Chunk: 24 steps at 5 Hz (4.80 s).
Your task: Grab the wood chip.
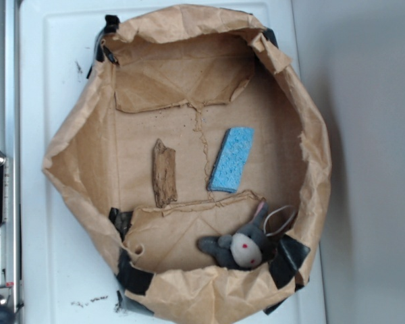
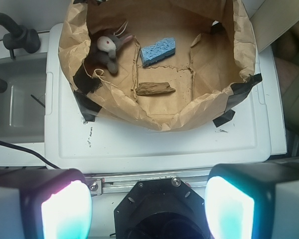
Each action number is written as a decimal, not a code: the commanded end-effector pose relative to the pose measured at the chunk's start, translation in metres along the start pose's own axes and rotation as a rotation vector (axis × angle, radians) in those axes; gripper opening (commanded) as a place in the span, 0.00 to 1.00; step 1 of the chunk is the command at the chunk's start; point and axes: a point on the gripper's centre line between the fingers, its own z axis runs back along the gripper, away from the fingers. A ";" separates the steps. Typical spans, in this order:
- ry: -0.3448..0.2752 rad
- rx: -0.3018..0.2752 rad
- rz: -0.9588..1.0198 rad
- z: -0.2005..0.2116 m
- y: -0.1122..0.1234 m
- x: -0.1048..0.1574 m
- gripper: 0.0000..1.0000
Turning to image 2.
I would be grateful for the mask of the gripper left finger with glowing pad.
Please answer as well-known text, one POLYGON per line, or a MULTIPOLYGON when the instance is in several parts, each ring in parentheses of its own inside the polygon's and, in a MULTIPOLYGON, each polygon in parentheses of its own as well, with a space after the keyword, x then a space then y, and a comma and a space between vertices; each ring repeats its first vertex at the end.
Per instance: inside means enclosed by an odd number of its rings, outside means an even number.
POLYGON ((0 169, 0 239, 86 239, 92 198, 77 169, 0 169))

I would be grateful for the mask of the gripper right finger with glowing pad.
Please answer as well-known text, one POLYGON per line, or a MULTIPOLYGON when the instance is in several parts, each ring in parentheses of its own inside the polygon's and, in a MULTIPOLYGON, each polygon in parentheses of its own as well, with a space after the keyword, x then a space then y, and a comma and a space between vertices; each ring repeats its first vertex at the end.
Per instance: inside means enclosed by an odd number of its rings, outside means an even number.
POLYGON ((216 239, 299 239, 299 162, 217 164, 204 199, 216 239))

